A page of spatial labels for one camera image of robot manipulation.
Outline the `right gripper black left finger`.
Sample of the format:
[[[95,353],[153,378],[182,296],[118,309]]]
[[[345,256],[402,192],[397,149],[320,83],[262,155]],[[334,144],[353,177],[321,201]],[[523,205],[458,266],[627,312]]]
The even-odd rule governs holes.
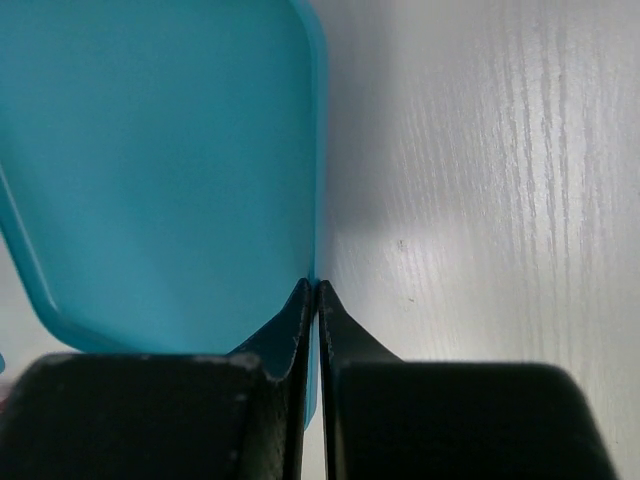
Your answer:
[[[1,415],[5,479],[297,479],[313,289],[223,356],[50,354]]]

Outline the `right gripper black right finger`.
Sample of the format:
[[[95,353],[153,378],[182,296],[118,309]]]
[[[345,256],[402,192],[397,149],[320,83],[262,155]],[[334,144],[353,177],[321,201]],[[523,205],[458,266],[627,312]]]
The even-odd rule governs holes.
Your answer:
[[[540,363],[404,361],[318,287],[331,479],[612,479],[582,391]]]

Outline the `teal tin lid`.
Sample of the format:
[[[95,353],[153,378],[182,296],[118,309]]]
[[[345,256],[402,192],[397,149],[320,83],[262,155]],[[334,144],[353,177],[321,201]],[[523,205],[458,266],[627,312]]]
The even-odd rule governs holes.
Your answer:
[[[328,66],[307,1],[5,1],[1,229],[83,352],[232,351],[317,277]]]

